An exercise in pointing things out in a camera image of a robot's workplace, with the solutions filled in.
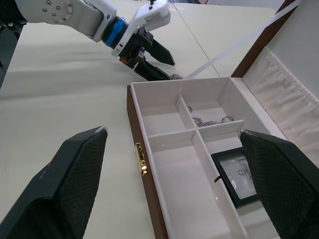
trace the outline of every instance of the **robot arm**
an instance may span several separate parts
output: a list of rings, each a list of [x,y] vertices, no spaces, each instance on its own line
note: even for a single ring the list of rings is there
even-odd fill
[[[95,42],[103,41],[112,55],[147,80],[168,80],[168,75],[145,59],[149,52],[158,61],[175,62],[170,52],[149,31],[170,21],[167,0],[152,0],[140,7],[130,23],[117,16],[106,0],[1,0],[0,25],[19,26],[30,22],[67,25]]]

